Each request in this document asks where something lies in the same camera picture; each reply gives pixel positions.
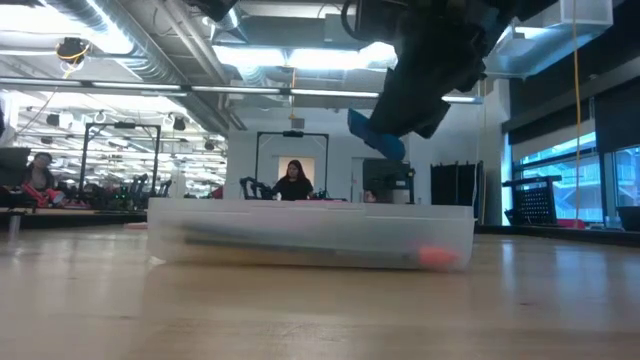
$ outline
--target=woman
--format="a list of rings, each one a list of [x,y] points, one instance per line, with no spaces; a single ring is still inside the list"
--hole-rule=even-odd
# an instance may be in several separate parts
[[[51,154],[37,153],[31,164],[27,166],[22,183],[30,185],[39,192],[52,189],[55,185],[55,179],[48,169],[52,161]]]
[[[365,192],[364,192],[364,202],[366,202],[366,203],[377,203],[378,202],[378,194],[374,190],[365,190]]]
[[[307,179],[298,160],[291,160],[287,166],[287,174],[273,187],[275,194],[280,193],[282,200],[307,200],[313,194],[313,185]]]

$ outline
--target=glass window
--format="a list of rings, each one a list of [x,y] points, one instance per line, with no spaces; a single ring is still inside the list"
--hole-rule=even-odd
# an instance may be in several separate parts
[[[575,153],[578,147],[576,139],[569,140],[560,145],[556,145],[546,150],[542,150],[535,154],[524,157],[520,160],[522,165],[529,164],[535,161],[550,159],[556,156]],[[580,137],[580,150],[591,149],[596,147],[596,133],[588,133]]]
[[[556,216],[558,219],[575,219],[576,161],[569,160],[522,171],[522,176],[525,178],[550,175],[562,176],[562,181],[553,183]],[[598,157],[589,156],[580,159],[580,219],[587,222],[602,222],[601,194]]]
[[[640,146],[616,152],[618,206],[640,205]]]

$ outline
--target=long dark hair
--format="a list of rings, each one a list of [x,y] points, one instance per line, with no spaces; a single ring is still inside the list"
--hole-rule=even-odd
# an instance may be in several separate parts
[[[49,158],[49,161],[53,160],[53,157],[49,153],[37,153],[33,157],[33,160],[35,161],[36,158],[38,158],[39,156],[47,157],[47,158]],[[27,183],[29,183],[31,181],[31,177],[33,176],[33,168],[34,168],[34,165],[33,165],[33,161],[32,161],[24,171],[24,178],[22,179],[22,183],[23,184],[27,184]],[[49,171],[48,168],[42,169],[42,173],[44,174],[44,177],[47,180],[45,188],[46,189],[52,188],[54,183],[56,182],[55,178],[53,177],[53,174],[51,173],[51,171]]]
[[[289,161],[289,164],[287,165],[287,171],[285,172],[284,176],[282,177],[283,179],[289,180],[289,166],[291,166],[291,165],[293,165],[293,166],[298,168],[298,179],[307,180],[307,175],[305,175],[304,169],[302,168],[302,164],[298,160]]]

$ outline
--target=desk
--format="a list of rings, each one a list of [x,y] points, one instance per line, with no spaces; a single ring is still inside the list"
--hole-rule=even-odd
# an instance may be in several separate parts
[[[0,358],[633,359],[640,251],[478,235],[461,274],[153,265],[146,232],[0,247]]]
[[[101,214],[94,210],[71,209],[14,209],[13,213],[26,212],[20,220],[20,229],[74,228],[144,222],[146,213]],[[7,209],[0,208],[0,229],[8,229],[10,215]]]

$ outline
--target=transparent plastic container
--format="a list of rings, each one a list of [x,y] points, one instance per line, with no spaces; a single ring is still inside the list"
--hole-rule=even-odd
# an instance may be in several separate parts
[[[148,223],[166,261],[440,270],[467,266],[474,227],[461,206],[196,199],[151,199]]]

